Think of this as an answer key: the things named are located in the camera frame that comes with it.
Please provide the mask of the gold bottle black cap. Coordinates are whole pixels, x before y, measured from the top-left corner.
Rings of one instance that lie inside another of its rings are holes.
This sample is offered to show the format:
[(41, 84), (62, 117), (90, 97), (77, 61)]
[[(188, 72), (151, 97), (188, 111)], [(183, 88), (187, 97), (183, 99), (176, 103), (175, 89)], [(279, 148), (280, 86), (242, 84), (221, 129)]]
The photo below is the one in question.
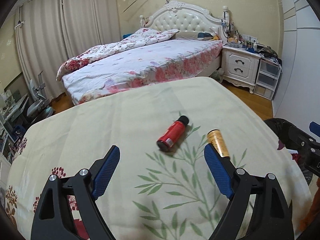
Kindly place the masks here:
[(207, 140), (210, 144), (214, 146), (214, 148), (217, 150), (218, 154), (224, 158), (224, 157), (230, 157), (227, 146), (225, 144), (225, 141), (222, 137), (222, 134), (220, 130), (214, 129), (208, 132), (207, 134)]

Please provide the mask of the red bottle black cap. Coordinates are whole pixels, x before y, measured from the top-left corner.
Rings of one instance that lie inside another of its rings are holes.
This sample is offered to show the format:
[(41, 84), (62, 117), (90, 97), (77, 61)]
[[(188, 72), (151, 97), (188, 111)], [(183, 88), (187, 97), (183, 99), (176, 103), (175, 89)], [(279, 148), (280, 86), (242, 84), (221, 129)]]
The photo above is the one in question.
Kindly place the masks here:
[(180, 116), (174, 121), (166, 132), (157, 140), (158, 148), (163, 152), (168, 152), (180, 139), (189, 124), (189, 118), (185, 115)]

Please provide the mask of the black trash bin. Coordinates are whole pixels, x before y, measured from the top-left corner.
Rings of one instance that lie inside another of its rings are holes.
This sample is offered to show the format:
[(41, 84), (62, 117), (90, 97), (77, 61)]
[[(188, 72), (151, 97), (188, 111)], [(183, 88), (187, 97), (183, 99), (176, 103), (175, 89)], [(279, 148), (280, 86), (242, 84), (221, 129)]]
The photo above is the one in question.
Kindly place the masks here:
[(278, 150), (282, 150), (284, 147), (289, 150), (297, 151), (297, 153), (292, 153), (292, 159), (296, 161), (300, 170), (303, 173), (303, 176), (308, 185), (310, 185), (312, 181), (312, 172), (308, 171), (306, 168), (303, 167), (303, 161), (305, 159), (305, 154), (302, 153), (300, 150), (300, 146), (297, 146), (293, 140), (289, 137), (289, 129), (290, 128), (297, 128), (291, 122), (281, 119), (281, 118), (270, 118), (264, 120), (264, 123), (275, 133), (278, 137)]

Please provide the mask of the cream floral bedsheet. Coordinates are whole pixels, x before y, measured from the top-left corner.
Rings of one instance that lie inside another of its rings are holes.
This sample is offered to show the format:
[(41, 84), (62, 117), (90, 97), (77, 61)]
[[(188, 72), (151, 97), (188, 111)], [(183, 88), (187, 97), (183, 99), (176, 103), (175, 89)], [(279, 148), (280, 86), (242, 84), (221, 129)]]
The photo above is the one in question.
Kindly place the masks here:
[[(168, 152), (157, 140), (189, 118)], [(97, 206), (117, 239), (207, 239), (228, 199), (203, 156), (209, 131), (220, 130), (231, 162), (248, 173), (276, 175), (297, 227), (311, 205), (305, 178), (287, 149), (245, 103), (208, 77), (160, 83), (72, 107), (29, 128), (12, 163), (5, 213), (26, 239), (48, 177), (75, 175), (111, 146), (120, 162)]]

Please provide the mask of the plastic drawer unit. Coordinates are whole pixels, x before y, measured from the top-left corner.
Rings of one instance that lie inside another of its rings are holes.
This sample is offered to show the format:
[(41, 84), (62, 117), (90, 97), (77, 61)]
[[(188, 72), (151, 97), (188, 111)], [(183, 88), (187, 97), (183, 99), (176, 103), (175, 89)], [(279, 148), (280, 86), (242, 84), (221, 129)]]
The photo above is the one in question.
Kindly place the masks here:
[(272, 100), (277, 90), (282, 68), (274, 57), (262, 57), (259, 61), (253, 93), (267, 100)]

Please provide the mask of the grey desk chair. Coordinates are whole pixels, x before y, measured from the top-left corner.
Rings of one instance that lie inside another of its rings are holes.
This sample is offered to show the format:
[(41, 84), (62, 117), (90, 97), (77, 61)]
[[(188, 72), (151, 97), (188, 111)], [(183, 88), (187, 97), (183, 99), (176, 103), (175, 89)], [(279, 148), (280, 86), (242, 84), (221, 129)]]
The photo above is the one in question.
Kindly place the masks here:
[(49, 118), (54, 114), (54, 109), (50, 106), (50, 100), (46, 97), (44, 88), (46, 84), (42, 78), (43, 71), (38, 75), (39, 86), (35, 86), (35, 82), (29, 81), (29, 90), (33, 98), (33, 103), (27, 110), (27, 117), (33, 120), (33, 123)]

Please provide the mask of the white nightstand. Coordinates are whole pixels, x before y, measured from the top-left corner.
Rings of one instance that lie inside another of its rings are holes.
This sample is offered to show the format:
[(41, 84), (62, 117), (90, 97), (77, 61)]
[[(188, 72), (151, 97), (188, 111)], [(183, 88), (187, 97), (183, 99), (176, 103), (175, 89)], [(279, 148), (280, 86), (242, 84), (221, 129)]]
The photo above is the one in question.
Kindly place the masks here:
[(248, 88), (253, 94), (260, 59), (260, 54), (241, 48), (223, 46), (221, 62), (223, 80), (236, 87)]

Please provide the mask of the white desk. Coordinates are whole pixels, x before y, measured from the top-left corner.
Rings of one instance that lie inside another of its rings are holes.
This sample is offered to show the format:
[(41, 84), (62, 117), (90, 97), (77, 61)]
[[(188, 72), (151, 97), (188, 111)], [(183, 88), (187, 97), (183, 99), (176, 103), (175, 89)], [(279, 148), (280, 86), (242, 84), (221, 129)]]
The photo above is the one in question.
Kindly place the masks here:
[(13, 122), (16, 120), (24, 111), (26, 104), (29, 100), (28, 94), (22, 96), (17, 102), (1, 108), (1, 123)]

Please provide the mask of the white tufted bed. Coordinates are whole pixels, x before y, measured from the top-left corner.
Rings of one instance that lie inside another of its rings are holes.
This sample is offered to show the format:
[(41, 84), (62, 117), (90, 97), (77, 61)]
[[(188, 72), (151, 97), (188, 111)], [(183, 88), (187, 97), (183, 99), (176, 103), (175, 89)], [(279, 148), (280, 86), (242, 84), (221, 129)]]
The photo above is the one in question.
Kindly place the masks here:
[(170, 1), (143, 23), (142, 28), (179, 32), (167, 41), (127, 50), (64, 75), (59, 82), (75, 105), (133, 88), (209, 77), (218, 70), (226, 38), (221, 19), (207, 9)]

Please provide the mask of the floral quilt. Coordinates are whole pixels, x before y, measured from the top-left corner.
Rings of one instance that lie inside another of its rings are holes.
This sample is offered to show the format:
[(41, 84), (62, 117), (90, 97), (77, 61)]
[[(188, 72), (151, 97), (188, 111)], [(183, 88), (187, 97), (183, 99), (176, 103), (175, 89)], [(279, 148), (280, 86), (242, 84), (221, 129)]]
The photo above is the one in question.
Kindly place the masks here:
[(122, 53), (127, 50), (156, 44), (171, 39), (179, 32), (178, 29), (158, 31), (151, 28), (138, 29), (134, 34), (119, 41), (89, 48), (85, 52), (68, 59), (61, 64), (57, 71), (56, 80), (61, 81), (64, 75), (79, 70), (90, 63), (102, 60), (109, 56)]

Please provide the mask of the beige curtain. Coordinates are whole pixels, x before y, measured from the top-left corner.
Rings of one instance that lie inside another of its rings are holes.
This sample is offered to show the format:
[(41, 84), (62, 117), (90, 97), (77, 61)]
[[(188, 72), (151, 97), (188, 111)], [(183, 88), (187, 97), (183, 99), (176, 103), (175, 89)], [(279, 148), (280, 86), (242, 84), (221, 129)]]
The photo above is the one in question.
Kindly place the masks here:
[(26, 82), (41, 75), (49, 99), (64, 92), (59, 67), (87, 49), (120, 41), (117, 0), (27, 0), (16, 10), (16, 46)]

